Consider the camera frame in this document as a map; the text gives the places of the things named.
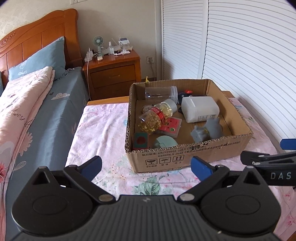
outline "charging cable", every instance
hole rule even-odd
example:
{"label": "charging cable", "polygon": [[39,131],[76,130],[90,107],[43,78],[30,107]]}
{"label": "charging cable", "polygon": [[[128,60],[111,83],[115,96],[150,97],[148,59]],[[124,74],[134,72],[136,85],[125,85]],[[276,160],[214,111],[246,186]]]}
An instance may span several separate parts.
{"label": "charging cable", "polygon": [[87,86],[89,88],[89,60],[91,56],[91,50],[89,48],[89,59],[87,60]]}
{"label": "charging cable", "polygon": [[149,63],[150,63],[151,70],[152,70],[152,73],[153,73],[153,80],[155,80],[155,73],[154,73],[154,70],[153,70],[153,67],[152,67],[152,61],[151,61],[151,59],[149,60]]}

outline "nightstand drawer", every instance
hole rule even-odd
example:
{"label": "nightstand drawer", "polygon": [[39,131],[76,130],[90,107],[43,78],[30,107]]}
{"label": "nightstand drawer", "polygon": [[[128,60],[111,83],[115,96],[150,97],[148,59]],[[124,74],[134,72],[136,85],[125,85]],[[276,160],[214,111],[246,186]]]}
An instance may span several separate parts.
{"label": "nightstand drawer", "polygon": [[94,88],[113,85],[117,83],[136,81],[135,66],[127,65],[91,73]]}
{"label": "nightstand drawer", "polygon": [[103,86],[100,88],[94,89],[96,93],[96,99],[107,99],[120,96],[128,96],[130,86],[135,83],[135,80],[122,82],[119,84]]}

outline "pink comforter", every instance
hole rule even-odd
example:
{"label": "pink comforter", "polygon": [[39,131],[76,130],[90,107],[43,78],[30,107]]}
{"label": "pink comforter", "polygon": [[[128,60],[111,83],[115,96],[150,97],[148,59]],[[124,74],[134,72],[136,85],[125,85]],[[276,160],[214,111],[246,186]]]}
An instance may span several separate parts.
{"label": "pink comforter", "polygon": [[[231,98],[254,132],[246,150],[276,154],[276,149],[262,128],[241,103]],[[154,173],[134,173],[127,159],[124,143],[128,104],[86,106],[78,124],[67,165],[81,165],[95,155],[103,160],[102,171],[92,181],[116,198],[120,194],[160,195],[175,197],[200,181],[190,168]],[[212,162],[223,164],[231,170],[243,170],[240,157]],[[270,186],[281,205],[281,217],[274,233],[287,240],[296,230],[296,195],[292,187]]]}
{"label": "pink comforter", "polygon": [[10,81],[0,97],[0,241],[5,240],[5,194],[22,141],[45,96],[54,70],[45,67]]}

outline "wall outlet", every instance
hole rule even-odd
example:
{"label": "wall outlet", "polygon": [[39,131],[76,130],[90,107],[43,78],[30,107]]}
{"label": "wall outlet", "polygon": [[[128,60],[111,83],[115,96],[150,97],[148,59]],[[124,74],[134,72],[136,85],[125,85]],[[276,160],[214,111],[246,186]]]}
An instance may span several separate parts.
{"label": "wall outlet", "polygon": [[78,3],[78,0],[70,0],[70,5]]}
{"label": "wall outlet", "polygon": [[147,60],[148,64],[153,64],[154,63],[154,57],[153,56],[147,56],[146,60]]}

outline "blue fitted sheet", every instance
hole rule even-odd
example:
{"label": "blue fitted sheet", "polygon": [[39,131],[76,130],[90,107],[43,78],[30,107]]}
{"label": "blue fitted sheet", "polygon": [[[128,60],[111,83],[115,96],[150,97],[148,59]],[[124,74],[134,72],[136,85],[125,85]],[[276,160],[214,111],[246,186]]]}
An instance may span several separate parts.
{"label": "blue fitted sheet", "polygon": [[48,166],[50,170],[62,170],[65,167],[74,133],[88,99],[81,67],[70,70],[65,77],[53,82],[27,132],[8,183],[5,240],[11,240],[19,233],[11,216],[11,207],[35,170],[39,166]]}

